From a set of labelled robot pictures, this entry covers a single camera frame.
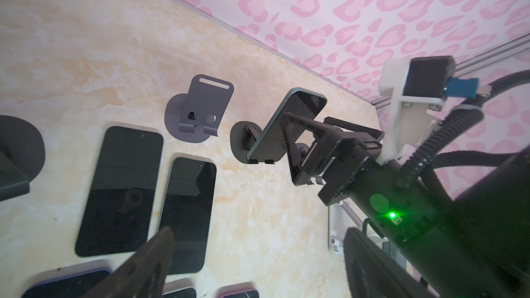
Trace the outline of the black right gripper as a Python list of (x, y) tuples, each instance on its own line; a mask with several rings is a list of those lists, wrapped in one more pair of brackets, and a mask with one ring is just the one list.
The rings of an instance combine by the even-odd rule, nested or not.
[[(349, 186), (379, 156), (385, 136), (383, 131), (333, 117), (318, 122), (293, 113), (281, 116), (281, 129), (291, 181), (295, 186), (323, 186), (318, 197), (326, 206), (347, 197)], [(313, 143), (298, 143), (297, 131), (311, 132)]]

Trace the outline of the purple-grey round stand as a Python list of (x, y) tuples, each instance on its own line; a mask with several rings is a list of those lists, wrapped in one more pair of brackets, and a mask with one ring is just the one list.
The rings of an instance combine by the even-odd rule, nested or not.
[(175, 139), (188, 143), (202, 143), (218, 136), (234, 89), (228, 81), (203, 74), (194, 76), (188, 92), (173, 96), (166, 105), (167, 131)]

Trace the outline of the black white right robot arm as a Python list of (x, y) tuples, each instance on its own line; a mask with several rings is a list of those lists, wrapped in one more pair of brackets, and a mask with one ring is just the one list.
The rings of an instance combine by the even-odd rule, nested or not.
[(497, 156), (495, 171), (451, 199), (421, 182), (398, 186), (400, 165), (379, 165), (380, 142), (353, 124), (290, 113), (280, 124), (293, 183), (321, 176), (325, 205), (352, 200), (426, 279), (426, 286), (415, 281), (350, 228), (344, 255), (353, 296), (529, 296), (528, 149)]

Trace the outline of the black round stand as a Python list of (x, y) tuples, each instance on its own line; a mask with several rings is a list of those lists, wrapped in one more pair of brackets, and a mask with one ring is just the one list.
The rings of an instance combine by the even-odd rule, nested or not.
[(46, 152), (39, 130), (30, 122), (1, 116), (1, 201), (26, 195), (44, 167)]

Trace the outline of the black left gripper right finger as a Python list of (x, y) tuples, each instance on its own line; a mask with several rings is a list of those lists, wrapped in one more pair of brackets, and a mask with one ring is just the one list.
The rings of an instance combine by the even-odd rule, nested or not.
[(357, 228), (344, 238), (344, 261), (352, 297), (432, 297)]

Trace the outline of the white stand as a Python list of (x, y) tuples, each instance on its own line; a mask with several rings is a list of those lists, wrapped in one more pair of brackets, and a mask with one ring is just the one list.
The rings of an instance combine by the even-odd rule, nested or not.
[(345, 235), (349, 228), (362, 230), (367, 216), (351, 199), (328, 207), (328, 248), (337, 255), (344, 254)]

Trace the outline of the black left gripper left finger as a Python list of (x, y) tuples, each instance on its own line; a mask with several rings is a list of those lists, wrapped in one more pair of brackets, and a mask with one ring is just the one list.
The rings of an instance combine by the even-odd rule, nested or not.
[(161, 297), (174, 254), (174, 236), (163, 227), (85, 297)]

